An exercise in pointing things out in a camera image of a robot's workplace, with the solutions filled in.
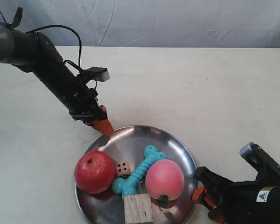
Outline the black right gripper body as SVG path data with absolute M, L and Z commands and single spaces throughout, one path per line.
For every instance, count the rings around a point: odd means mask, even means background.
M 200 181 L 207 189 L 208 194 L 219 208 L 225 219 L 238 219 L 238 191 L 234 182 L 213 173 L 206 167 L 198 167 L 193 178 Z

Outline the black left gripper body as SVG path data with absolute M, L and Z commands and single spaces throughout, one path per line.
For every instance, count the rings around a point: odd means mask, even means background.
M 86 95 L 78 97 L 80 108 L 70 111 L 74 120 L 81 120 L 84 124 L 92 124 L 95 121 L 107 120 L 107 112 L 98 105 L 98 93 L 95 88 L 89 88 Z

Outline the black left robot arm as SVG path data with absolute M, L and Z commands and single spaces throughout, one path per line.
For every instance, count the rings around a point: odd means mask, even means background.
M 113 133 L 106 108 L 98 105 L 97 91 L 86 84 L 110 78 L 107 68 L 77 68 L 75 76 L 65 65 L 52 41 L 43 33 L 27 34 L 0 25 L 0 63 L 10 64 L 35 76 L 69 110 L 74 120 L 103 135 Z

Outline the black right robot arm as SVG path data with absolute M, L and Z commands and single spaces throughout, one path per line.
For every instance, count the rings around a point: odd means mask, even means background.
M 194 179 L 203 185 L 191 200 L 208 209 L 217 224 L 280 224 L 280 170 L 258 170 L 254 181 L 233 182 L 206 167 L 196 169 Z

